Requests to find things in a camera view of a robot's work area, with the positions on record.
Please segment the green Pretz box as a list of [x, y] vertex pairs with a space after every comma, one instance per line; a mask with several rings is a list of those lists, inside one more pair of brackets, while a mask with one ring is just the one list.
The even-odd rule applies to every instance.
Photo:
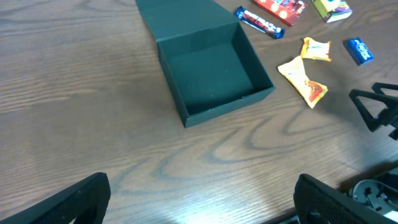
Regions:
[[325, 23], [346, 19], [353, 12], [345, 0], [312, 0], [312, 3]]

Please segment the Dairy Milk chocolate bar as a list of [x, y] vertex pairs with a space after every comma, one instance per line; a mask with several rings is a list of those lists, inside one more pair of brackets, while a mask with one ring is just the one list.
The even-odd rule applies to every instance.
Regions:
[[281, 39], [285, 34], [285, 29], [275, 26], [273, 23], [259, 17], [258, 15], [248, 11], [247, 9], [239, 6], [234, 10], [234, 15], [242, 22], [250, 25], [251, 27], [267, 34], [273, 39]]

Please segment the red Hello Panda box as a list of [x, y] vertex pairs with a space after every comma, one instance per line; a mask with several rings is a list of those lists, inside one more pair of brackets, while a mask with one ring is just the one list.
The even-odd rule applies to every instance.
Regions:
[[302, 0], [251, 0], [251, 2], [289, 27], [296, 23], [307, 7]]

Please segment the black gift box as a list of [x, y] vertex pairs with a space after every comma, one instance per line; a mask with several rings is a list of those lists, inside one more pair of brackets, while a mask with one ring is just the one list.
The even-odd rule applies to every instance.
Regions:
[[257, 103], [274, 90], [238, 18], [217, 2], [136, 5], [186, 128]]

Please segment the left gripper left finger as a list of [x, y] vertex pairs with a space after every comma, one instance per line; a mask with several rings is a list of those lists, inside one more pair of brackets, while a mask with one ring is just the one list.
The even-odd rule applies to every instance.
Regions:
[[97, 172], [1, 224], [102, 224], [110, 197], [108, 176]]

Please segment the small yellow lemon snack packet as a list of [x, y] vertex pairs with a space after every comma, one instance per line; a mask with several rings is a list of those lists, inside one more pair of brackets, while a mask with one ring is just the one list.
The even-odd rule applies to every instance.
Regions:
[[301, 58], [331, 62], [330, 47], [331, 41], [318, 42], [311, 37], [305, 37], [300, 56]]

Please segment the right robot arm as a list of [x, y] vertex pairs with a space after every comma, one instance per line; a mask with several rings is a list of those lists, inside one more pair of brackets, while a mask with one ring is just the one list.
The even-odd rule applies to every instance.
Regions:
[[[397, 90], [397, 85], [388, 83], [375, 83], [372, 92], [352, 90], [349, 97], [357, 107], [368, 129], [372, 132], [382, 126], [392, 126], [394, 130], [389, 134], [397, 140], [397, 97], [387, 95], [383, 89]], [[385, 108], [377, 116], [373, 116], [363, 105], [360, 98], [384, 103]], [[378, 174], [372, 179], [359, 181], [351, 190], [350, 197], [382, 215], [393, 223], [397, 223], [397, 168]]]

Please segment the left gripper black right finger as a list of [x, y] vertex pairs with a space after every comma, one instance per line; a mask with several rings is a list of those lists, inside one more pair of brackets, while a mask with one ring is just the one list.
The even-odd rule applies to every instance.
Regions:
[[340, 192], [311, 175], [300, 175], [294, 191], [298, 221], [300, 223], [394, 224], [354, 201], [349, 193], [350, 191]]

